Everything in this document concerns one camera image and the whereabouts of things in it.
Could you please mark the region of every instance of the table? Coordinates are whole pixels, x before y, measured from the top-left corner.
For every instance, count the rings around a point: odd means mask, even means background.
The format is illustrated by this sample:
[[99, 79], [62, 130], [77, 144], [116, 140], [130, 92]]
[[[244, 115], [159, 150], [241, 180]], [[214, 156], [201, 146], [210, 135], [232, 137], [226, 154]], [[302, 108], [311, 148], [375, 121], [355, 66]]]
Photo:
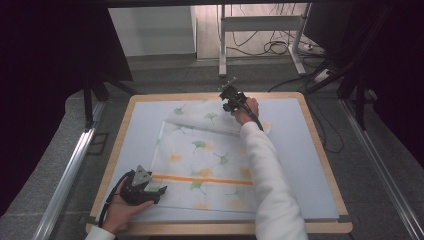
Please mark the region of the table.
[[[320, 158], [324, 174], [329, 183], [332, 196], [336, 202], [340, 218], [332, 221], [307, 222], [306, 227], [309, 233], [349, 233], [352, 231], [352, 222], [349, 220], [346, 206], [335, 181], [333, 172], [321, 145], [317, 130], [314, 126], [311, 114], [306, 105], [305, 99], [300, 93], [246, 93], [250, 97], [257, 99], [284, 99], [296, 98], [301, 106], [308, 129], [313, 139], [317, 154]], [[131, 98], [124, 119], [119, 129], [107, 168], [105, 170], [102, 183], [99, 188], [96, 200], [93, 204], [91, 217], [96, 217], [101, 211], [102, 200], [107, 193], [113, 171], [116, 167], [119, 153], [128, 129], [132, 111], [137, 102], [143, 101], [181, 101], [181, 100], [216, 100], [219, 93], [192, 93], [192, 94], [158, 94], [158, 95], [136, 95]], [[237, 222], [160, 222], [160, 223], [130, 223], [128, 228], [121, 231], [124, 235], [254, 235], [255, 226], [252, 221]]]

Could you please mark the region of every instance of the gray floor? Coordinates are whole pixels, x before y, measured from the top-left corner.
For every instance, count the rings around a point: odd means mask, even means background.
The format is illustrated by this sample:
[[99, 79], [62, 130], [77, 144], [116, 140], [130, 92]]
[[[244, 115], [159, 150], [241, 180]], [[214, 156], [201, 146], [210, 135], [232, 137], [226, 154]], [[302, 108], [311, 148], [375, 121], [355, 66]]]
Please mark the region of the gray floor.
[[[188, 57], [129, 59], [134, 82], [128, 86], [143, 93], [216, 92], [226, 82], [218, 77], [217, 61], [195, 61]], [[281, 81], [296, 78], [290, 59], [229, 61], [228, 77], [245, 92], [267, 91]], [[296, 91], [297, 81], [276, 91]], [[351, 235], [311, 234], [310, 239], [411, 239], [363, 146], [342, 111], [334, 83], [308, 96], [314, 120], [354, 227]], [[102, 173], [106, 167], [129, 96], [108, 85], [111, 93], [97, 134], [106, 134], [102, 150], [92, 145], [85, 157], [68, 201], [51, 234], [51, 239], [84, 239]], [[384, 159], [396, 183], [424, 222], [424, 170], [373, 112], [365, 108], [367, 133]], [[0, 219], [0, 239], [30, 239], [46, 209], [73, 149], [84, 129], [82, 94], [71, 96], [66, 115], [37, 169]]]

